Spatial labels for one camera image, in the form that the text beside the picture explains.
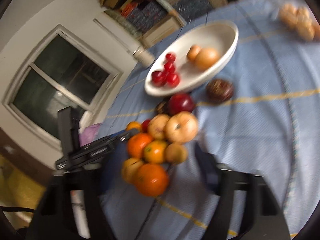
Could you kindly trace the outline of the person's left hand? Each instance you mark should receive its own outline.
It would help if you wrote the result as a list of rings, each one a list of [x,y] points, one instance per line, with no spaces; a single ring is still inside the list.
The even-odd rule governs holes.
[[[101,124],[88,126],[79,133],[80,146],[84,146],[95,141]]]

